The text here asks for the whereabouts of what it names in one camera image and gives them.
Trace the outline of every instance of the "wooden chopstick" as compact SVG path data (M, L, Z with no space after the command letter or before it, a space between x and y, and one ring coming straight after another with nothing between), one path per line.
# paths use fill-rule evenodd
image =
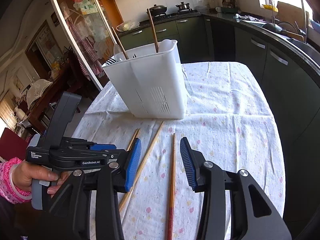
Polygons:
M155 41L156 53L158 53L159 45L158 45L158 41L157 41L157 35L156 35L155 26L153 25L153 20L152 20L149 8L147 9L147 12L148 12L149 21L150 21L150 25L151 25L151 29L152 29L153 39Z
M130 148L131 148L131 146L132 146L132 143L133 143L133 140L134 140L136 137L139 136L139 133L140 133L140 128L138 128L138 129L135 130L135 132L134 132L134 134L133 134L133 136L132 136L132 138L131 138L131 141L130 141L128 147L127 147L127 151L130 150Z
M120 41L120 39L119 39L119 37L118 37L115 29L114 29L113 27L111 27L111 30L112 30L112 32L113 32L114 37L116 38L117 43L119 44L119 46L120 46L120 48L121 48L121 50L122 50L122 52L123 52L123 54L124 54L125 59L129 59L127 53L126 53L125 50L124 50L124 47L123 47L122 44L121 44L121 41Z
M173 215L174 215L174 191L176 182L176 134L173 134L172 142L172 164L171 164L171 187L170 187L170 203L169 203L169 222L167 240L172 240Z
M144 165L146 165L146 163L147 163L149 155L150 155L150 153L151 153L151 151L153 149L153 146L155 145L156 140L157 140L157 138L159 136L159 133L160 133L160 131L162 129L163 122L164 121L161 122L161 124L160 124L160 126L158 128L158 131L157 131L155 137L153 138L153 140L152 140L152 142L151 142L151 144L150 144L150 146L149 146L149 148L148 148L148 150L146 152L146 155L144 156L144 158L143 158L143 160L142 160L142 162L141 162L141 164L140 164L140 166L139 166L139 168L137 170L136 177L135 177L134 182L133 182L133 186L131 187L130 191L123 196L123 198L122 198L122 200L121 200L121 202L119 204L119 211L120 212L122 211L122 209L124 208L125 204L127 203L128 199L129 199L129 196L130 196L134 186L136 185L136 183L137 183L137 181L138 181L138 179L140 177L140 174L141 174L141 172L142 172L142 170L144 168Z

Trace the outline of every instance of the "faucet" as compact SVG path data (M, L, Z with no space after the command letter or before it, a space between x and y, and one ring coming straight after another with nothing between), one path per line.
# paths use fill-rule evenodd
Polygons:
M272 23L274 24L275 23L275 17L273 16L273 7L274 7L274 5L272 3L272 0L270 0L270 2L271 2L271 7L272 7Z
M304 42L307 43L307 21L306 21L306 12L304 10L303 0L301 0L302 5L302 18L303 18L303 31L306 33L306 36L303 38Z

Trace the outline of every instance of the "dish rack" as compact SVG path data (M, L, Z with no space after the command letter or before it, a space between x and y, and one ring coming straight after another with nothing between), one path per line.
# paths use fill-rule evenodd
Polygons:
M166 43L166 50L159 53L156 53L154 43L130 49L126 51L128 60L102 65L135 117L185 117L187 91L177 43L171 40Z

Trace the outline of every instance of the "table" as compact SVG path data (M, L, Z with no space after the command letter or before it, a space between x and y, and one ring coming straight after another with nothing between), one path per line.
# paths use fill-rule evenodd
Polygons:
M223 170L248 170L283 215L285 173L281 142L272 112L249 69L237 62L202 62L182 67L188 91L187 114L182 120L165 120L130 201L121 213L126 240L166 239L174 132L177 137L174 239L196 238L203 200L203 193L194 193L188 186L179 150L183 136L193 149ZM126 149L134 130L141 128L141 161L160 122L135 118L109 82L84 114L74 137ZM226 203L226 239L229 239L228 197ZM94 214L95 192L91 239L95 239Z
M48 87L42 96L38 99L36 104L31 109L28 114L28 120L30 124L38 130L40 133L44 133L46 127L40 122L39 118L42 115L44 109L49 106L51 99L61 91L63 92L63 88L67 85L67 81L70 79L71 68L70 64L66 64L64 68L61 70L56 79L52 82L50 87Z

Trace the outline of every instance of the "metal screw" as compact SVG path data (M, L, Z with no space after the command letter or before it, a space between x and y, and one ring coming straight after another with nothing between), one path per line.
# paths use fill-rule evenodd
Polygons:
M75 171L73 172L73 176L76 176L76 177L80 176L81 174L82 174L82 171L81 171L81 170L75 170Z
M111 162L111 163L109 163L109 167L112 168L112 169L115 169L115 168L117 168L118 166L119 166L119 163L117 163L117 162Z
M240 170L240 175L246 177L249 175L249 172L247 172L246 170Z
M212 168L212 167L213 167L213 163L212 163L212 162L209 162L209 161L205 161L205 162L203 163L203 165L204 165L205 167L207 167L207 168Z

